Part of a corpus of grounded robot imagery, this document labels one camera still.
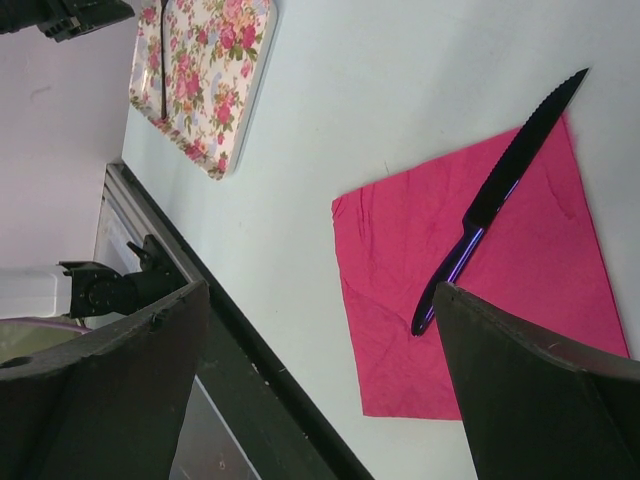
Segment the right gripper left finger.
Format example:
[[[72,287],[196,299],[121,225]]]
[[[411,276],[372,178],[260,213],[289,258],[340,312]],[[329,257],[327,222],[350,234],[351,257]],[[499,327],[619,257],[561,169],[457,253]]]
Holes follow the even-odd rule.
[[[4,479],[166,479],[209,321],[190,283],[1,365]]]

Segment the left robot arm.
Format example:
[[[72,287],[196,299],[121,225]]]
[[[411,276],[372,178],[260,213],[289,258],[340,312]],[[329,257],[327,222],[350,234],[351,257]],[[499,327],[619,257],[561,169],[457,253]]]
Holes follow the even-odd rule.
[[[125,1],[3,1],[1,33],[35,26],[47,38],[62,42],[133,16]],[[186,284],[155,236],[145,236],[141,247],[132,242],[127,247],[140,261],[138,272],[122,275],[94,261],[3,269],[1,322],[87,333],[87,327],[54,319],[130,315]]]

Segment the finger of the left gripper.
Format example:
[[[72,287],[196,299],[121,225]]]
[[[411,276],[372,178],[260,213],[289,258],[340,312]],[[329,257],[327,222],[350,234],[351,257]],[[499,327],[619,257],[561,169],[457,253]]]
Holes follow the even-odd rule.
[[[134,9],[119,0],[1,0],[1,34],[37,27],[60,43],[134,15]]]

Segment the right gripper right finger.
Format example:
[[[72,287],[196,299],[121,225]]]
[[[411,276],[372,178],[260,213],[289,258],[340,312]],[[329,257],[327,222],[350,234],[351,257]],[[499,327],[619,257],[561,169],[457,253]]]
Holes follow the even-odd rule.
[[[638,478],[638,361],[450,283],[434,306],[478,478]]]

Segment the pink paper napkin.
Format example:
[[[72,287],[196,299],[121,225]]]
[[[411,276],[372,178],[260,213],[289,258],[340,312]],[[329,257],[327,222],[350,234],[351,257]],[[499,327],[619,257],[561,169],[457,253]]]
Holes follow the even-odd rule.
[[[456,420],[436,327],[410,327],[427,281],[512,132],[334,200],[335,252],[367,416]],[[532,323],[619,356],[629,349],[562,118],[460,276],[461,288]]]

